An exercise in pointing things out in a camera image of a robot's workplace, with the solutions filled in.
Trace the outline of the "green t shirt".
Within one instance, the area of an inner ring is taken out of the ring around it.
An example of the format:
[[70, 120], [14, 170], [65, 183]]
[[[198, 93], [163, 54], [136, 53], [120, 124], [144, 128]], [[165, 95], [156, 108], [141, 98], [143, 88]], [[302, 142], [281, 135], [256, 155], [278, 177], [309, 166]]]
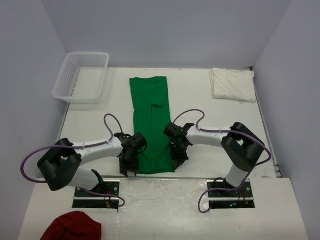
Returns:
[[165, 76], [129, 79], [133, 104], [133, 128], [147, 142], [139, 154], [139, 173], [153, 175], [175, 172], [164, 130], [171, 122], [168, 82]]

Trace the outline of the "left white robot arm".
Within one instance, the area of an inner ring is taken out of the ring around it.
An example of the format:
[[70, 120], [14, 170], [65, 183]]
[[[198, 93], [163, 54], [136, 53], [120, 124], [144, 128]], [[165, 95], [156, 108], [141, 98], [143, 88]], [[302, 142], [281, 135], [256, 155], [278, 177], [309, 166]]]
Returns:
[[37, 166], [51, 191], [71, 186], [87, 190], [97, 197], [103, 193], [103, 178], [97, 170], [85, 170], [81, 165], [105, 159], [118, 158], [119, 173], [139, 173], [139, 155], [147, 149], [147, 140], [140, 133], [131, 136], [116, 133], [111, 139], [87, 143], [72, 143], [68, 138], [59, 140], [38, 161]]

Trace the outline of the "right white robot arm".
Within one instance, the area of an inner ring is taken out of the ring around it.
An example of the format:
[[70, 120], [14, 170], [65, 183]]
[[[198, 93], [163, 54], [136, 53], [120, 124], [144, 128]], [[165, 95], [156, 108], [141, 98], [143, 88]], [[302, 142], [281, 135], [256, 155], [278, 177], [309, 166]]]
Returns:
[[241, 185], [257, 166], [265, 144], [244, 124], [236, 122], [230, 128], [202, 129], [194, 123], [181, 127], [170, 122], [163, 131], [169, 138], [170, 155], [175, 169], [189, 159], [188, 147], [204, 145], [222, 148], [232, 161], [224, 179], [223, 191], [233, 197], [241, 191]]

